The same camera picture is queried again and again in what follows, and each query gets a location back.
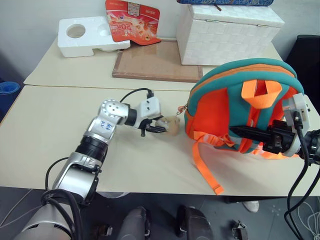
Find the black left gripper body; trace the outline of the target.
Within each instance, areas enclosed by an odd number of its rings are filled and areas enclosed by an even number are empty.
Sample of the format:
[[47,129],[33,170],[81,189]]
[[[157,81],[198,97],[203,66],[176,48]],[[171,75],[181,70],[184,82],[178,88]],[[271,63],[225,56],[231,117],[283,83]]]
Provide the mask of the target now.
[[154,126],[151,126],[151,123],[153,122],[152,119],[144,119],[140,125],[139,125],[139,129],[141,131],[140,136],[141,137],[145,137],[146,136],[146,132],[150,132],[150,133],[156,133],[157,129]]

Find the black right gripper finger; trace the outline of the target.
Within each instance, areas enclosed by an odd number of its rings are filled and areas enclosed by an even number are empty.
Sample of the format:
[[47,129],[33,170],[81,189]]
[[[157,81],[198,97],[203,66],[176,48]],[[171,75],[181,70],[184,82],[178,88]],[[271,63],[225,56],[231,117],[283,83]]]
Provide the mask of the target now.
[[268,131],[251,126],[230,126],[229,130],[242,138],[270,138]]
[[237,135],[239,138],[239,146],[238,149],[256,149],[258,145],[263,145],[263,141],[258,139],[250,139],[243,136]]

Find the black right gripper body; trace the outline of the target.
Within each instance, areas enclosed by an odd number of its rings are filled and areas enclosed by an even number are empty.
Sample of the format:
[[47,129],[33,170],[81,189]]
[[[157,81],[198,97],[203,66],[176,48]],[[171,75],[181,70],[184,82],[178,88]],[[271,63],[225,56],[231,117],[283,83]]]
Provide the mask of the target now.
[[292,127],[283,120],[273,120],[272,124],[267,127],[265,134],[262,149],[273,154],[289,150],[296,135]]

